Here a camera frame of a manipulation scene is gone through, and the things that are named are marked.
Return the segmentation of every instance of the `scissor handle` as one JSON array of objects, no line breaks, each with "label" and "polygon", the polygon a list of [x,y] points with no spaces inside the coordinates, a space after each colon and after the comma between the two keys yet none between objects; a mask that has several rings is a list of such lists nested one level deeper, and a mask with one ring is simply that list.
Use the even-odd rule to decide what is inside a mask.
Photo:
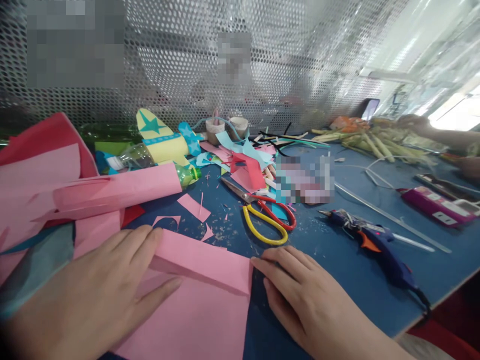
[{"label": "scissor handle", "polygon": [[[267,223],[270,225],[274,226],[278,231],[280,231],[282,238],[280,240],[272,240],[269,239],[268,237],[263,236],[260,234],[257,229],[254,227],[252,224],[252,220],[250,219],[250,214],[249,211],[257,216],[258,218],[265,220]],[[287,230],[285,230],[279,223],[277,223],[275,220],[269,218],[268,216],[262,214],[261,212],[255,210],[251,204],[248,204],[247,206],[243,206],[243,215],[245,216],[245,221],[248,225],[248,228],[251,230],[253,235],[255,235],[259,240],[263,241],[266,244],[269,245],[283,245],[287,242],[287,239],[289,238],[289,234],[287,233]]]},{"label": "scissor handle", "polygon": [[[251,195],[252,198],[255,198],[257,199],[257,203],[258,203],[258,206],[260,206],[263,210],[265,210],[265,212],[268,214],[268,216],[270,216],[276,223],[278,223],[282,228],[284,228],[285,230],[287,231],[292,231],[293,229],[295,229],[295,227],[297,226],[297,219],[295,218],[295,215],[294,213],[292,212],[292,210],[290,210],[285,204],[282,204],[282,203],[276,203],[276,201],[274,199],[272,199],[271,197],[267,197],[267,196],[258,196],[258,195]],[[269,207],[267,206],[267,204],[265,204],[265,202],[269,202],[269,203],[275,203],[277,204],[279,207],[281,207],[283,210],[286,211],[286,214],[288,216],[288,219],[290,220],[290,224],[286,224],[284,223],[282,220],[280,220],[273,212],[272,210],[269,209]]]}]

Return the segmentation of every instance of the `purple device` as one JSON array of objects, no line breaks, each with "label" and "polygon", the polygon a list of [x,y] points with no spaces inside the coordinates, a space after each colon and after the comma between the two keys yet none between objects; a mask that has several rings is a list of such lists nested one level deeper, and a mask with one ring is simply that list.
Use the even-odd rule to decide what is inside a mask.
[{"label": "purple device", "polygon": [[456,228],[473,221],[476,216],[448,201],[443,196],[424,186],[412,189],[397,189],[401,197],[414,208],[431,216],[447,228]]}]

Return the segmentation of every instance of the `paper cup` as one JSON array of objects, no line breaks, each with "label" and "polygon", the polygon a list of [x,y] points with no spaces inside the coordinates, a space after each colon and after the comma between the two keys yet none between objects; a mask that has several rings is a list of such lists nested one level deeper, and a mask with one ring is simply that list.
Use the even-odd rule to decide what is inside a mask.
[{"label": "paper cup", "polygon": [[214,119],[205,121],[206,126],[206,139],[212,145],[220,145],[219,140],[215,134],[225,131],[225,123],[220,122],[220,125],[214,125]]},{"label": "paper cup", "polygon": [[233,141],[242,140],[245,136],[245,132],[247,131],[247,128],[249,127],[249,121],[244,117],[231,117],[230,123],[233,125],[238,136],[240,137],[240,138],[237,138],[234,131],[229,126],[227,129],[227,132],[230,135],[230,139],[232,139]]}]

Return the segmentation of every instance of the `blue star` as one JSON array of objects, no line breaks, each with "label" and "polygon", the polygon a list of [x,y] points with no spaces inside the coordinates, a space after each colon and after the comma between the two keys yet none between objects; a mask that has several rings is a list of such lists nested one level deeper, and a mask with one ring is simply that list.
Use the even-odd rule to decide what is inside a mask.
[{"label": "blue star", "polygon": [[166,128],[166,126],[159,126],[157,118],[154,117],[151,121],[147,119],[143,112],[140,111],[140,115],[145,122],[145,126],[140,129],[140,131],[154,131],[157,134],[160,134],[159,129]]}]

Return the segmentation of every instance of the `bottle cap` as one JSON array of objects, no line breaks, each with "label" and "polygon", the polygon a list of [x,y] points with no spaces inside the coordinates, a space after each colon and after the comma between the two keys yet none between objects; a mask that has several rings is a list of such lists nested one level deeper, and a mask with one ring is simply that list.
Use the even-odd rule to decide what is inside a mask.
[{"label": "bottle cap", "polygon": [[115,171],[122,170],[125,167],[120,161],[120,159],[116,156],[107,157],[106,162],[108,163],[108,166],[110,166]]},{"label": "bottle cap", "polygon": [[194,180],[198,180],[202,177],[202,171],[197,167],[190,169],[190,172]]}]

